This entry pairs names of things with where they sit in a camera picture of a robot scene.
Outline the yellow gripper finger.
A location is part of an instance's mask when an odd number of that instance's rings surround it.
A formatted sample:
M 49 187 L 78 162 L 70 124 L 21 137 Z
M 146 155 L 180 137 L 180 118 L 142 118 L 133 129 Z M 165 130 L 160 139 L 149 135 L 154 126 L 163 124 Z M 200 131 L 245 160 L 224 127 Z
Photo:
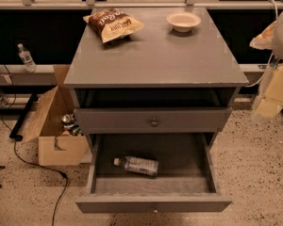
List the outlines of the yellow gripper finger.
M 259 85 L 252 106 L 252 121 L 264 123 L 273 120 L 283 109 L 283 64 L 276 69 L 268 67 Z
M 252 38 L 249 46 L 259 50 L 271 50 L 275 24 L 276 22 L 272 22 L 260 34 Z

